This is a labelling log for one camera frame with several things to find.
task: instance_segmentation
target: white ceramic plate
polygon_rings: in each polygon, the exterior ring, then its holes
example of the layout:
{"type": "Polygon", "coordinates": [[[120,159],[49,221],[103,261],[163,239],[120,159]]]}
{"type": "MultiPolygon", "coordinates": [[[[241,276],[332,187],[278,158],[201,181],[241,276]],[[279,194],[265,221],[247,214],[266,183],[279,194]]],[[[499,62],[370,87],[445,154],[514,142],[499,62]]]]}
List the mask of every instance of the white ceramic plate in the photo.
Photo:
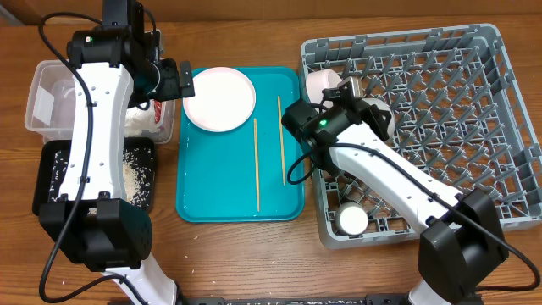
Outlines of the white ceramic plate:
{"type": "Polygon", "coordinates": [[[231,68],[206,69],[194,77],[196,95],[183,100],[186,116],[197,127],[224,132],[241,126],[256,105],[251,81],[231,68]]]}

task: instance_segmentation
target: gray plastic dish rack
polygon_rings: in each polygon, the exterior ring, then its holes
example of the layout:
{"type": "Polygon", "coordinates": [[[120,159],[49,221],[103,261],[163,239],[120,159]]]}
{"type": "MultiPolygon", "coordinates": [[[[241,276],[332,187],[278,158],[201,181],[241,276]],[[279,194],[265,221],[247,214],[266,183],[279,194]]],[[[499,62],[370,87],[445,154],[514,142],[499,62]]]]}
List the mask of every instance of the gray plastic dish rack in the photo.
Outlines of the gray plastic dish rack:
{"type": "MultiPolygon", "coordinates": [[[[542,151],[501,34],[493,25],[313,39],[301,46],[301,94],[309,73],[333,69],[361,78],[365,94],[390,105],[390,146],[435,179],[495,200],[504,230],[542,223],[537,181],[542,151]]],[[[320,240],[328,248],[417,239],[378,194],[348,173],[312,175],[320,240]],[[357,202],[369,215],[359,236],[341,234],[335,210],[357,202]]]]}

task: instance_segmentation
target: teal tray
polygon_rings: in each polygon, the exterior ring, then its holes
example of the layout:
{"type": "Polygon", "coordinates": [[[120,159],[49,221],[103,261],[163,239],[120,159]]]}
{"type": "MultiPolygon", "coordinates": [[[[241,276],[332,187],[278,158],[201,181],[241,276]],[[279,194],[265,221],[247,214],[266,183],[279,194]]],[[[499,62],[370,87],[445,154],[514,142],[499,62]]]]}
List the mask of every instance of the teal tray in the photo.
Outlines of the teal tray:
{"type": "MultiPolygon", "coordinates": [[[[194,70],[193,75],[205,69],[194,70]]],[[[246,222],[292,220],[303,210],[303,184],[282,183],[279,114],[299,99],[299,80],[286,67],[238,68],[256,89],[250,119],[235,130],[213,133],[192,124],[181,108],[176,207],[190,222],[246,222]],[[260,212],[257,211],[254,163],[254,118],[257,118],[260,170],[260,212]]],[[[283,130],[285,170],[301,156],[293,136],[283,130]]],[[[303,166],[292,174],[303,176],[303,166]]]]}

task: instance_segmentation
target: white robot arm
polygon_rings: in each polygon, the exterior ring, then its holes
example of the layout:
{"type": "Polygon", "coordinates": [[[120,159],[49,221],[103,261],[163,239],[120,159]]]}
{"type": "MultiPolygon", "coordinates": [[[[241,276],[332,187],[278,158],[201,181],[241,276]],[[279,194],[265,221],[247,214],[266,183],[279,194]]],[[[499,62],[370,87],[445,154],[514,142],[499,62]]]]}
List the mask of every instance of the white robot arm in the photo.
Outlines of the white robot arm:
{"type": "Polygon", "coordinates": [[[285,110],[284,127],[313,166],[331,175],[344,170],[356,176],[420,234],[418,270],[423,280],[409,293],[409,303],[459,303],[508,251],[458,218],[457,210],[502,240],[493,202],[480,190],[464,196],[388,147],[384,142],[392,133],[393,114],[379,100],[362,98],[358,79],[348,77],[323,95],[334,103],[332,108],[319,114],[314,109],[319,107],[299,100],[285,110]],[[454,231],[451,223],[462,227],[454,231]]]}
{"type": "Polygon", "coordinates": [[[47,43],[42,29],[45,20],[65,13],[49,14],[40,26],[47,46],[74,73],[76,92],[69,166],[59,200],[39,208],[40,223],[55,241],[40,296],[45,302],[62,302],[111,279],[134,304],[175,305],[178,286],[151,254],[151,220],[126,202],[124,117],[127,108],[145,103],[149,107],[151,99],[193,96],[191,68],[181,63],[181,79],[176,62],[159,57],[160,33],[144,33],[145,9],[136,0],[103,3],[103,21],[68,14],[100,23],[74,33],[68,44],[69,63],[47,43]],[[105,276],[68,296],[48,297],[45,283],[58,249],[72,263],[105,276]]]}

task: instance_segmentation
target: wooden chopstick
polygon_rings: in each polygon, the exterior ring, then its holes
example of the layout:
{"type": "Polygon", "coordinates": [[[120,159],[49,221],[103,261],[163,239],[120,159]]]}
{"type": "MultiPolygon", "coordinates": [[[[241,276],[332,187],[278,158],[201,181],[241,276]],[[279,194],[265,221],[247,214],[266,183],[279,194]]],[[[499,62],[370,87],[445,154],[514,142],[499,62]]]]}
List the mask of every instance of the wooden chopstick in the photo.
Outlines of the wooden chopstick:
{"type": "Polygon", "coordinates": [[[254,158],[256,161],[256,196],[257,196],[257,211],[260,212],[260,169],[257,158],[257,120],[254,118],[254,158]]]}
{"type": "Polygon", "coordinates": [[[286,185],[286,173],[285,173],[285,143],[282,137],[282,108],[280,107],[280,96],[278,98],[279,104],[279,134],[280,134],[280,158],[282,160],[282,184],[286,185]]]}

